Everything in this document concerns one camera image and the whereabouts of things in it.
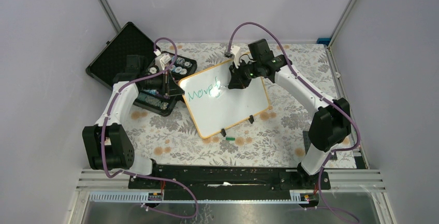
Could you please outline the yellow framed whiteboard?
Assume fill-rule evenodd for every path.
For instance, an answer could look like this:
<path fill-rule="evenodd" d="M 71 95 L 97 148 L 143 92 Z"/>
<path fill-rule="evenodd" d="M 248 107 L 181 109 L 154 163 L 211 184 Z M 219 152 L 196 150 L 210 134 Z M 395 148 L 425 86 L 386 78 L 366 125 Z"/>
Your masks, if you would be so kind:
<path fill-rule="evenodd" d="M 229 59 L 178 82 L 198 135 L 203 139 L 249 120 L 270 105 L 262 78 L 253 79 L 245 89 L 228 88 L 231 64 Z"/>

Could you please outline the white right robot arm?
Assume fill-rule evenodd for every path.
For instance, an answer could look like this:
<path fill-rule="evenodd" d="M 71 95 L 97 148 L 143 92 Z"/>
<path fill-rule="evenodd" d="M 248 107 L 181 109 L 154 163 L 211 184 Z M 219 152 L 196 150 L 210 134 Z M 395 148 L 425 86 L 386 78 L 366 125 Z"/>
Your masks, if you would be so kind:
<path fill-rule="evenodd" d="M 330 151 L 351 133 L 350 105 L 346 99 L 332 99 L 295 71 L 285 54 L 275 56 L 265 39 L 248 45 L 250 60 L 229 46 L 224 56 L 231 58 L 229 89 L 245 89 L 253 79 L 266 78 L 298 100 L 312 117 L 308 138 L 311 142 L 298 165 L 297 182 L 305 189 L 317 183 L 317 173 Z"/>

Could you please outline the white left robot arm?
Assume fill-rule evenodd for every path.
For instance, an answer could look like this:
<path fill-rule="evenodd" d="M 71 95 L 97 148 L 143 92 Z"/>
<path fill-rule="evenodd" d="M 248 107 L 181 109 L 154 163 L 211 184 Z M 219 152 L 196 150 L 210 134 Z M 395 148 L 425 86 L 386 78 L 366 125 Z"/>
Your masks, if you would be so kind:
<path fill-rule="evenodd" d="M 86 155 L 93 170 L 110 170 L 141 175 L 141 182 L 147 188 L 160 183 L 160 173 L 153 170 L 153 160 L 135 152 L 123 125 L 128 120 L 130 109 L 141 90 L 155 90 L 160 96 L 182 95 L 184 91 L 175 82 L 171 67 L 176 55 L 155 51 L 156 58 L 148 63 L 141 55 L 129 55 L 125 69 L 113 79 L 112 95 L 100 118 L 93 126 L 86 126 L 82 138 Z"/>

